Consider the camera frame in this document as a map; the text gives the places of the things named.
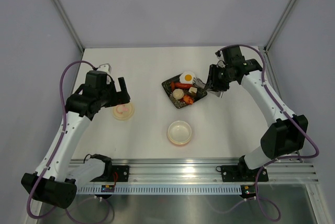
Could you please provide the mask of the toy fried egg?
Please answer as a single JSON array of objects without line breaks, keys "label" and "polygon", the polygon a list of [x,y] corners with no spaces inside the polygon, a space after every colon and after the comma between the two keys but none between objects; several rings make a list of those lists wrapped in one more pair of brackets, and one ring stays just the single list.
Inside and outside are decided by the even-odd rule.
[{"label": "toy fried egg", "polygon": [[182,84],[193,84],[194,78],[196,78],[195,73],[192,71],[185,71],[180,75],[179,81]]}]

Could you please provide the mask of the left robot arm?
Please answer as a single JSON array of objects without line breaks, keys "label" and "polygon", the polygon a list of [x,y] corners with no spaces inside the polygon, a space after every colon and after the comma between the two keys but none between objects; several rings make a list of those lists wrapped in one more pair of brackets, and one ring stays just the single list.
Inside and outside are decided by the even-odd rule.
[{"label": "left robot arm", "polygon": [[33,173],[25,173],[21,184],[29,200],[37,200],[62,209],[74,201],[77,190],[89,182],[126,182],[128,166],[113,166],[112,159],[94,154],[72,172],[71,158],[86,128],[102,109],[130,102],[123,77],[120,91],[107,72],[91,70],[85,82],[63,102],[63,119],[46,156]]}]

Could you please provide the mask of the metal tongs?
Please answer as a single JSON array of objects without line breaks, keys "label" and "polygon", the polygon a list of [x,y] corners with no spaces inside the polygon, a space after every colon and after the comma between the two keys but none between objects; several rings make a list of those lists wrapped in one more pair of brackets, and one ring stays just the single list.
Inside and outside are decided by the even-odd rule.
[{"label": "metal tongs", "polygon": [[193,80],[193,85],[195,85],[198,88],[201,88],[202,90],[211,93],[219,98],[223,97],[223,91],[217,91],[213,88],[210,88],[208,84],[204,83],[200,78],[196,77]]}]

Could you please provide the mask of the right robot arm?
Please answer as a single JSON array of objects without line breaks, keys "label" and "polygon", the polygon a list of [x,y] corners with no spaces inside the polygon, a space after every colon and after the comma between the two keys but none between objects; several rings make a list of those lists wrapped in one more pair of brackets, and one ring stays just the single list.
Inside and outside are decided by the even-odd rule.
[{"label": "right robot arm", "polygon": [[268,129],[260,140],[260,146],[239,158],[236,165],[220,167],[224,182],[254,182],[260,178],[267,182],[266,174],[259,176],[258,170],[265,164],[291,155],[304,146],[308,120],[289,109],[265,78],[265,61],[247,60],[241,45],[232,45],[215,54],[223,65],[209,67],[205,90],[221,97],[237,82],[253,98],[262,112]]}]

